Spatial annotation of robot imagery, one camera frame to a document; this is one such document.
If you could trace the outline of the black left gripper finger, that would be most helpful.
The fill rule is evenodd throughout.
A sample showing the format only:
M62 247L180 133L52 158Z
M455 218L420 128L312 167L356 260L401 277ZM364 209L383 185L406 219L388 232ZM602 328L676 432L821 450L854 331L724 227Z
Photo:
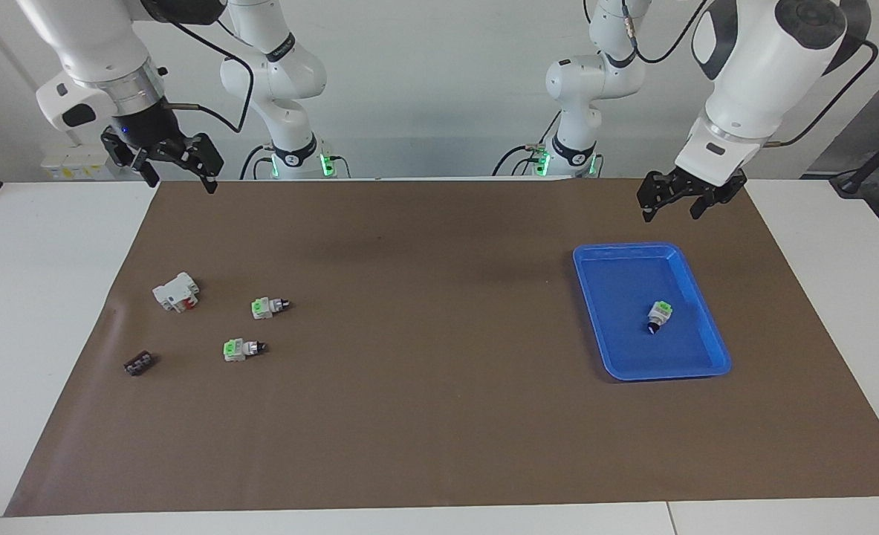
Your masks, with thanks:
M660 209L680 199L679 176L649 172L640 183L636 196L644 222L650 223Z
M690 207L690 215L692 219L699 220L705 211L717 204L727 204L733 200L737 192L707 192L697 197Z

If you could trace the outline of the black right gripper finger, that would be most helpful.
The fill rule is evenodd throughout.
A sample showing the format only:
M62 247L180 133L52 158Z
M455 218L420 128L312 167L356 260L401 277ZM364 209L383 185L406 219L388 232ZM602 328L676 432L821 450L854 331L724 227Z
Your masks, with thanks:
M208 194L214 194L218 182L216 176L223 169L223 158L207 133L184 137L184 149L178 156L178 165L195 174Z
M129 169L130 172L140 176L148 187L156 187L160 183L160 176L156 169L148 162L147 153L143 150L134 152L113 129L103 129L100 133L100 142L116 167Z

